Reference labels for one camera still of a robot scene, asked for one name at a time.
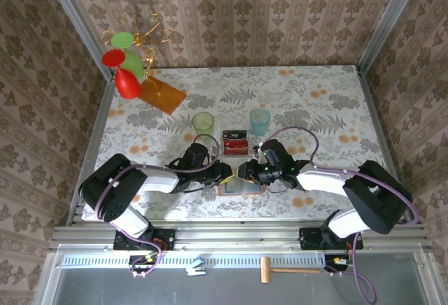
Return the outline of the pink leather card holder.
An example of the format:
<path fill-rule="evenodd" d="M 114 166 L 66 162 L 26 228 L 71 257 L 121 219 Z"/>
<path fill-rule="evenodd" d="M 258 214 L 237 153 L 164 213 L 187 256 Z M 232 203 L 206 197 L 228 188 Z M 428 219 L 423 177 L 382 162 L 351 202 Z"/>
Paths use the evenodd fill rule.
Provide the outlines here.
<path fill-rule="evenodd" d="M 236 195 L 225 194 L 224 193 L 225 184 L 223 184 L 223 185 L 220 184 L 218 186 L 218 195 L 219 196 L 236 197 L 236 196 L 244 196 L 244 195 L 248 195 L 248 194 L 262 194 L 263 193 L 263 188 L 256 183 L 252 183 L 252 182 L 248 182 L 246 180 L 239 179 L 236 176 L 230 180 L 230 182 L 232 182 L 232 181 L 237 181 L 237 182 L 241 183 L 241 193 L 236 194 Z"/>

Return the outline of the red credit card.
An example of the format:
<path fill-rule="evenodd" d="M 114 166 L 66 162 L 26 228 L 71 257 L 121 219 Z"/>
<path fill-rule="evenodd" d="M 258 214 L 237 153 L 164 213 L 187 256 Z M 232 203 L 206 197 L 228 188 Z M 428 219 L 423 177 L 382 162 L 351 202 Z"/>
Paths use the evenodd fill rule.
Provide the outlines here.
<path fill-rule="evenodd" d="M 225 139 L 223 154 L 226 156 L 248 155 L 249 143 L 245 139 Z"/>

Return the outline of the clear acrylic card box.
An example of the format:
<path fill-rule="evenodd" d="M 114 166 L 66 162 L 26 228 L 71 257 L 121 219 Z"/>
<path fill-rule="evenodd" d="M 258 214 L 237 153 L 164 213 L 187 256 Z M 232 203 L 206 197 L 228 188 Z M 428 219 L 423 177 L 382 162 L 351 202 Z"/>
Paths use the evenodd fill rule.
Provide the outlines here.
<path fill-rule="evenodd" d="M 232 129 L 228 129 L 228 130 L 232 130 Z M 224 130 L 223 130 L 224 131 Z M 225 139 L 223 138 L 223 132 L 222 132 L 222 142 L 224 141 Z M 247 140 L 248 142 L 249 142 L 249 140 L 248 140 L 248 132 L 247 132 L 247 139 L 245 139 L 245 140 Z M 224 145 L 223 145 L 223 149 L 224 149 Z M 247 155 L 243 155 L 243 156 L 247 156 Z M 243 156 L 228 156 L 228 157 L 243 157 Z"/>

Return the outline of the green plastic cup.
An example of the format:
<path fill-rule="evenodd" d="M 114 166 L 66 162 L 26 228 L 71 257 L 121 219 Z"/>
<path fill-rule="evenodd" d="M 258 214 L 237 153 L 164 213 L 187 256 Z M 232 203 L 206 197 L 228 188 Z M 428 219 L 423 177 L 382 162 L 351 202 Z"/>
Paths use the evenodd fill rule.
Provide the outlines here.
<path fill-rule="evenodd" d="M 209 139 L 208 135 L 214 135 L 214 116 L 209 112 L 199 112 L 192 118 L 192 126 L 201 138 Z"/>

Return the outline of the blue plastic cup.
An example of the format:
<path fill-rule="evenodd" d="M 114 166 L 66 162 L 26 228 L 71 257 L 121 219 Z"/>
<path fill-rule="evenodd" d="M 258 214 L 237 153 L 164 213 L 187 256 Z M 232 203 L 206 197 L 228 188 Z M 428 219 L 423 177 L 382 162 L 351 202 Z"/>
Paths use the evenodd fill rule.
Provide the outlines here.
<path fill-rule="evenodd" d="M 257 108 L 250 112 L 251 131 L 256 136 L 266 134 L 270 123 L 270 112 L 265 108 Z"/>

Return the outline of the perforated metal strip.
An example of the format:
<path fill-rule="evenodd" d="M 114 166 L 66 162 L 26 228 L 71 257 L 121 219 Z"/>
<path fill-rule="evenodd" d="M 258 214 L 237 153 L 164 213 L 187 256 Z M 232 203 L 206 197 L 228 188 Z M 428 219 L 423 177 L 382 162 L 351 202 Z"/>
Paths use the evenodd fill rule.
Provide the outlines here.
<path fill-rule="evenodd" d="M 262 254 L 205 254 L 205 253 L 174 253 L 163 256 L 158 267 L 161 269 L 187 269 L 197 260 L 201 260 L 204 268 L 238 269 L 257 268 L 261 265 Z M 326 265 L 323 254 L 272 254 L 271 265 L 281 268 L 317 269 Z M 64 269 L 119 269 L 128 268 L 132 264 L 128 254 L 67 254 L 60 266 Z"/>

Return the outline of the blue and white stapler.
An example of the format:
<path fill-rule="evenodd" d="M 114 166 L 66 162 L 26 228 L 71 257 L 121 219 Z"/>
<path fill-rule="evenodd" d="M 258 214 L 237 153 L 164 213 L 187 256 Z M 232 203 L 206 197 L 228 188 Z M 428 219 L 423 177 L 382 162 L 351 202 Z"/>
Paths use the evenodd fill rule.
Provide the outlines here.
<path fill-rule="evenodd" d="M 204 268 L 205 260 L 198 257 L 195 261 L 190 263 L 185 269 L 188 276 L 204 276 L 206 275 L 206 270 Z"/>

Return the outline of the wooden mallet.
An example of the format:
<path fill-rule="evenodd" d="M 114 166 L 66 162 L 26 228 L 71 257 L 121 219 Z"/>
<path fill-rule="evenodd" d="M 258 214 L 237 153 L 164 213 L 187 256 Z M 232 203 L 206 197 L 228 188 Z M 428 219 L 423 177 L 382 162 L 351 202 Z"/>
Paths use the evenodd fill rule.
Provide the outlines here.
<path fill-rule="evenodd" d="M 273 273 L 285 274 L 319 274 L 320 269 L 302 269 L 302 268 L 281 268 L 273 267 L 269 257 L 260 259 L 260 279 L 261 283 L 271 283 Z"/>

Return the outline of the grey metal shelf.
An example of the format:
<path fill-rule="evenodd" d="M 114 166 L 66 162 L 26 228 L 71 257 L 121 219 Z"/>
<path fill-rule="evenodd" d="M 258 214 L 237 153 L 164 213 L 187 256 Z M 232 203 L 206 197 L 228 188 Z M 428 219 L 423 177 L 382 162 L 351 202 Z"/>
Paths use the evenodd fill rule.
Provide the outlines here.
<path fill-rule="evenodd" d="M 44 268 L 32 305 L 367 305 L 358 287 L 377 297 L 376 305 L 448 305 L 448 294 L 417 254 L 359 255 L 357 284 L 342 274 L 274 273 L 262 283 L 260 267 L 206 268 L 202 276 L 185 269 L 156 269 L 132 277 L 126 268 L 88 266 L 82 256 L 69 265 L 58 255 Z"/>

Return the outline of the red plastic wine glass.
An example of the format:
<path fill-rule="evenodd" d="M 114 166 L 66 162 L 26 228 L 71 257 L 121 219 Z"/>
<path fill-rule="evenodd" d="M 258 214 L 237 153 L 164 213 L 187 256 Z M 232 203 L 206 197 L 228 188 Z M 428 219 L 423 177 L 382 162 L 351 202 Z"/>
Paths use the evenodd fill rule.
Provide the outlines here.
<path fill-rule="evenodd" d="M 120 96 L 124 99 L 134 99 L 141 94 L 141 86 L 137 77 L 121 67 L 125 61 L 126 54 L 121 49 L 112 49 L 102 56 L 102 63 L 108 68 L 116 68 L 115 86 Z"/>

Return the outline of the green plastic wine glass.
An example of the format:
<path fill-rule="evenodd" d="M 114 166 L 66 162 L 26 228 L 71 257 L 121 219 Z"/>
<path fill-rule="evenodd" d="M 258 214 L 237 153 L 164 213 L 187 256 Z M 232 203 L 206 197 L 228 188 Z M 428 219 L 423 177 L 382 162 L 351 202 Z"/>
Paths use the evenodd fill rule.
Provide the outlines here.
<path fill-rule="evenodd" d="M 132 72 L 138 81 L 145 75 L 141 58 L 130 48 L 134 45 L 134 36 L 129 32 L 119 32 L 111 38 L 111 45 L 125 53 L 125 60 L 120 68 Z"/>

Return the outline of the aluminium front frame rail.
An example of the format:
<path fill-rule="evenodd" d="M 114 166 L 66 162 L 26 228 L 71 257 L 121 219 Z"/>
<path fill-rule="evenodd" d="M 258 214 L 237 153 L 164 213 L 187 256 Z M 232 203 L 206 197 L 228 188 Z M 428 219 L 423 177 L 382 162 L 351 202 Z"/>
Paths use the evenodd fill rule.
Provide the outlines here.
<path fill-rule="evenodd" d="M 299 229 L 318 227 L 319 220 L 245 220 L 245 221 L 152 221 L 154 227 L 174 229 L 176 251 L 213 250 L 238 252 L 285 253 L 300 249 Z M 50 250 L 61 245 L 73 248 L 93 245 L 111 248 L 115 229 L 102 222 L 75 222 L 70 227 L 55 228 Z M 370 253 L 429 252 L 431 241 L 421 225 L 396 227 L 387 235 L 373 231 L 362 233 L 364 249 Z"/>

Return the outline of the orange rack base plate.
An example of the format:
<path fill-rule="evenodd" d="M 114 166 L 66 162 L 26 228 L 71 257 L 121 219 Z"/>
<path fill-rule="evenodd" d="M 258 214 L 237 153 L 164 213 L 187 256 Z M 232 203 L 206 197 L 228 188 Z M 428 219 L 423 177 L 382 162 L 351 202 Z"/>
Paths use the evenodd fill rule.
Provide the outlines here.
<path fill-rule="evenodd" d="M 152 107 L 171 115 L 186 99 L 187 94 L 153 76 L 147 77 L 141 84 L 140 100 Z"/>

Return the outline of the black wired connector block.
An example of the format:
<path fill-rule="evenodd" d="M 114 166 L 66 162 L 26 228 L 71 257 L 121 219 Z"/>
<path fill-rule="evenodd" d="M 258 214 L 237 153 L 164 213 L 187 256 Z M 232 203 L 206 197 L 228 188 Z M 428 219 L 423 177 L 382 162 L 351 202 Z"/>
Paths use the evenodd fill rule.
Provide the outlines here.
<path fill-rule="evenodd" d="M 348 256 L 325 254 L 324 260 L 325 260 L 324 270 L 329 273 L 347 271 L 353 266 L 352 259 Z"/>
<path fill-rule="evenodd" d="M 151 253 L 148 255 L 131 255 L 129 257 L 129 270 L 133 277 L 145 277 L 157 262 L 158 255 Z"/>

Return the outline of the aluminium side rail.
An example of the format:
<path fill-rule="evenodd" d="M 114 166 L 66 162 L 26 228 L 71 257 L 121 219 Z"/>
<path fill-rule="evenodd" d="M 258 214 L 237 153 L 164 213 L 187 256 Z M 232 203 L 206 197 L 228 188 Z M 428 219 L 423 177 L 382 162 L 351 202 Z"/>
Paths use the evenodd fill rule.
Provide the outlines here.
<path fill-rule="evenodd" d="M 379 141 L 379 146 L 381 148 L 382 151 L 382 155 L 384 158 L 384 163 L 386 165 L 386 169 L 389 171 L 389 173 L 398 181 L 400 182 L 399 176 L 398 176 L 398 172 L 396 171 L 396 167 L 395 164 L 393 162 L 393 157 L 392 157 L 392 153 L 389 149 L 389 145 L 387 143 L 387 139 L 386 139 L 386 135 L 384 133 L 383 127 L 382 127 L 382 122 L 381 119 L 379 117 L 379 114 L 377 112 L 377 108 L 375 106 L 375 101 L 373 99 L 372 93 L 370 91 L 368 82 L 366 80 L 366 77 L 364 75 L 364 73 L 361 71 L 361 69 L 359 67 L 356 67 L 356 72 L 358 74 L 358 78 L 359 78 L 359 82 L 360 82 L 360 86 L 363 90 L 363 94 L 365 97 L 365 102 L 367 104 L 367 107 L 369 109 L 370 112 L 370 117 L 372 119 L 372 124 L 374 126 L 378 141 Z M 419 214 L 417 209 L 413 206 L 411 208 L 407 208 L 407 211 L 405 212 L 405 216 L 404 219 L 407 221 L 407 224 L 402 224 L 403 227 L 411 227 L 414 225 L 420 225 L 420 220 L 419 220 Z"/>
<path fill-rule="evenodd" d="M 87 150 L 84 156 L 84 160 L 82 163 L 82 167 L 78 176 L 78 181 L 76 183 L 76 187 L 74 190 L 73 198 L 71 200 L 71 205 L 69 208 L 69 212 L 66 217 L 65 226 L 70 227 L 73 224 L 76 209 L 78 203 L 81 198 L 78 193 L 78 189 L 81 186 L 81 183 L 88 178 L 88 176 L 94 171 L 95 164 L 99 152 L 99 148 L 102 141 L 102 136 L 104 133 L 104 128 L 106 126 L 106 121 L 109 115 L 109 110 L 111 107 L 111 102 L 113 100 L 115 94 L 115 85 L 113 83 L 113 79 L 110 78 L 106 82 L 106 86 L 104 88 L 104 93 L 101 98 L 101 102 L 99 105 L 99 109 L 97 112 L 97 116 L 94 122 L 94 126 L 92 128 L 92 133 L 90 135 L 90 140 L 87 146 Z"/>

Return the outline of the aluminium corner post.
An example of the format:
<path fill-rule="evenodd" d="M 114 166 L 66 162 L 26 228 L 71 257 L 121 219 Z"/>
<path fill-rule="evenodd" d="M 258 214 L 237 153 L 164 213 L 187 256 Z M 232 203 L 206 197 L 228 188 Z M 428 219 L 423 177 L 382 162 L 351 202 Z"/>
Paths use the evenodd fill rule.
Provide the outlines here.
<path fill-rule="evenodd" d="M 384 14 L 374 30 L 372 37 L 370 38 L 367 47 L 359 61 L 358 70 L 360 73 L 366 74 L 389 35 L 391 34 L 393 27 L 395 26 L 398 18 L 403 12 L 409 0 L 390 0 L 386 7 Z"/>
<path fill-rule="evenodd" d="M 75 30 L 78 32 L 81 41 L 93 58 L 97 68 L 100 70 L 106 82 L 110 82 L 113 78 L 111 70 L 102 64 L 102 52 L 100 50 L 97 37 L 93 34 L 92 30 L 88 28 L 87 21 L 81 13 L 80 6 L 75 0 L 58 0 L 64 9 L 64 12 L 70 19 Z"/>

